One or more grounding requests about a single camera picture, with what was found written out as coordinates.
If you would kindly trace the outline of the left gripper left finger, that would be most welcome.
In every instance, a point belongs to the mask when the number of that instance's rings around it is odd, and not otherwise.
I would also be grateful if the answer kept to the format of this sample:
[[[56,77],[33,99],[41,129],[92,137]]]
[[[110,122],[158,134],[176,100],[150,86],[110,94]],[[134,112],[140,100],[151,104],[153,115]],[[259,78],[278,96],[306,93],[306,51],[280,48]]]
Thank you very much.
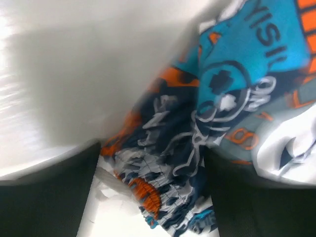
[[[2,237],[77,236],[101,144],[52,166],[0,183]]]

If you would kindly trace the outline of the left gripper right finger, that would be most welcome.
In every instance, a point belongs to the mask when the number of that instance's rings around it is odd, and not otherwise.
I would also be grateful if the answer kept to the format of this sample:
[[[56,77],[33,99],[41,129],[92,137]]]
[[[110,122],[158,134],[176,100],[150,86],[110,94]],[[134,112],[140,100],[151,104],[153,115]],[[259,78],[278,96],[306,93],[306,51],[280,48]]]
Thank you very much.
[[[205,151],[205,192],[221,237],[314,237],[316,189],[261,178],[243,161]]]

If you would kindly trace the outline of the colourful patterned shorts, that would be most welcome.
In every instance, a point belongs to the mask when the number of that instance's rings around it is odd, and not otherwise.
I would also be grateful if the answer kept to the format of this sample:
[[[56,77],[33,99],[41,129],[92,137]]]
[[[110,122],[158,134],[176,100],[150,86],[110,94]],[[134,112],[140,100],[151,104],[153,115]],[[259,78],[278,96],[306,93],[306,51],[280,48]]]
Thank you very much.
[[[316,187],[316,3],[235,0],[198,23],[101,149],[151,228],[218,231],[205,151]]]

